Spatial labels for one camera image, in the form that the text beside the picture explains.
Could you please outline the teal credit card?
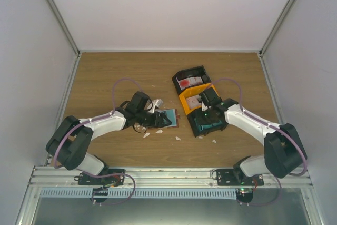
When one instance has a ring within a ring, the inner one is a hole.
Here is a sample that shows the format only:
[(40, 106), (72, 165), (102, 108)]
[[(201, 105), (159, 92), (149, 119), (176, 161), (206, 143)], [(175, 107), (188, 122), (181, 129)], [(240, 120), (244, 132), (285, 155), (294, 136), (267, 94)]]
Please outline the teal credit card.
[(164, 110), (167, 114), (167, 117), (172, 121), (172, 126), (169, 128), (177, 127), (177, 115), (175, 109)]

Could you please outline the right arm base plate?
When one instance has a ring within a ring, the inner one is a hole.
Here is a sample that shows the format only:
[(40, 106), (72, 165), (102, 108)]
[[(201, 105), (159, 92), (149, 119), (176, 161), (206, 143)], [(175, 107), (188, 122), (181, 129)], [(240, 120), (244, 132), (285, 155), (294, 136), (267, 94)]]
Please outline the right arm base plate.
[(238, 179), (233, 169), (216, 169), (211, 173), (211, 178), (216, 180), (218, 186), (254, 187), (264, 185), (263, 175)]

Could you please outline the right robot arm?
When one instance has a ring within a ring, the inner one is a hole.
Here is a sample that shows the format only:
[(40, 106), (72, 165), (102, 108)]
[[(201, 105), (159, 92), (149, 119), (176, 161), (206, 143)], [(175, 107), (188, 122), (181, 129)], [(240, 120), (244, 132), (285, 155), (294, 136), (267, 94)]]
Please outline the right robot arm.
[(307, 155), (296, 128), (279, 125), (246, 110), (233, 99), (222, 100), (212, 87), (201, 94), (202, 119), (207, 123), (222, 120), (233, 125), (263, 145), (264, 154), (247, 156), (233, 166), (233, 179), (246, 185), (252, 176), (270, 173), (277, 178), (299, 177), (307, 171)]

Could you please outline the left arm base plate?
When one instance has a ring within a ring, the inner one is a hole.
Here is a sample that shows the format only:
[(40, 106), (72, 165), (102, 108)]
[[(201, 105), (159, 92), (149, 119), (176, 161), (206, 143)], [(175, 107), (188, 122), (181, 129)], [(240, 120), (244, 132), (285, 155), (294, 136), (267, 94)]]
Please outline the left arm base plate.
[(74, 177), (74, 181), (78, 185), (97, 185), (103, 187), (110, 186), (120, 186), (124, 184), (124, 169), (107, 169), (105, 172), (102, 172), (100, 175), (115, 174), (114, 176), (104, 177), (104, 178), (95, 178), (91, 177), (85, 173), (80, 173), (78, 176)]

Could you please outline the brown leather card holder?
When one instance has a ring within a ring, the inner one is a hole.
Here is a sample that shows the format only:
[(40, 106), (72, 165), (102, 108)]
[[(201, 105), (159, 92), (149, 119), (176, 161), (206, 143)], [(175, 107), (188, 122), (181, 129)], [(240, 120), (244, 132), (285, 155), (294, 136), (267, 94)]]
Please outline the brown leather card holder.
[(149, 128), (177, 128), (180, 116), (176, 109), (155, 110)]

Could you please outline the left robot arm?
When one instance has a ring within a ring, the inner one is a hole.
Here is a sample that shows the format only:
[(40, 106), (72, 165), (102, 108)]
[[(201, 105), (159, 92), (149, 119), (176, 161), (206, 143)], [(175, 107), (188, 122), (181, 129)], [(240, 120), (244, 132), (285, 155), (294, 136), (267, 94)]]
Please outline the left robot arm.
[(122, 131), (136, 124), (149, 128), (165, 128), (172, 125), (167, 111), (160, 110), (163, 101), (151, 100), (143, 92), (136, 92), (131, 100), (124, 101), (112, 111), (93, 118), (77, 119), (66, 117), (46, 145), (46, 151), (53, 157), (54, 167), (67, 170), (80, 170), (90, 174), (97, 185), (108, 180), (107, 165), (88, 148), (95, 138), (107, 133)]

